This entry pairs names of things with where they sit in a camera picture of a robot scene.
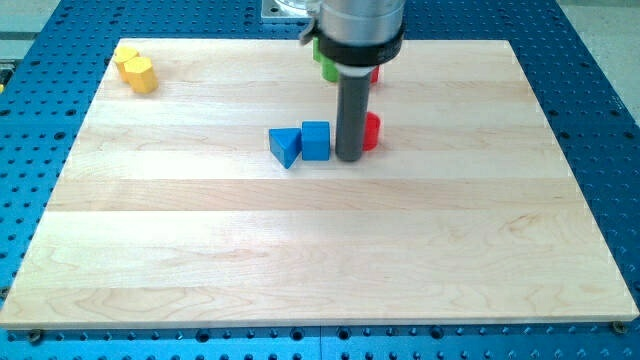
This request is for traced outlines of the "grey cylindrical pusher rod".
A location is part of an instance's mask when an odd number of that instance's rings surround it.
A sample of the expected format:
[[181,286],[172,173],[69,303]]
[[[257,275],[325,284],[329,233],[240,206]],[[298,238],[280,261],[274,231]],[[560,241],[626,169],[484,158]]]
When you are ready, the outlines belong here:
[[335,153],[345,162],[362,156],[370,78],[370,74],[339,75]]

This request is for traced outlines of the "green block behind arm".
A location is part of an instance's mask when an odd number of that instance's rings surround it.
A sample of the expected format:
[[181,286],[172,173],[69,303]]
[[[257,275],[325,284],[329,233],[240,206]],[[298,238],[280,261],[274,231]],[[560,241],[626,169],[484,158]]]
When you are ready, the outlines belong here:
[[312,52],[312,54],[313,54],[313,60],[314,60],[315,62],[320,63],[320,62],[321,62],[321,60],[322,60],[322,54],[321,54],[321,52],[320,52],[320,50],[319,50],[319,39],[318,39],[317,37],[314,37],[314,38],[313,38],[313,41],[312,41],[312,50],[313,50],[313,52]]

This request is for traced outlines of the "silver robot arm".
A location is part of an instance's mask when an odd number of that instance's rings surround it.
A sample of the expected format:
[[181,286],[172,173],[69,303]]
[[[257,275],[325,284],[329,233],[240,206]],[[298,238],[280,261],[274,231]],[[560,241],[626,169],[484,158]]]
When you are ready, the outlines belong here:
[[338,71],[336,156],[345,162],[363,153],[370,81],[374,69],[395,58],[405,24],[404,0],[322,0],[308,10],[310,23],[299,35]]

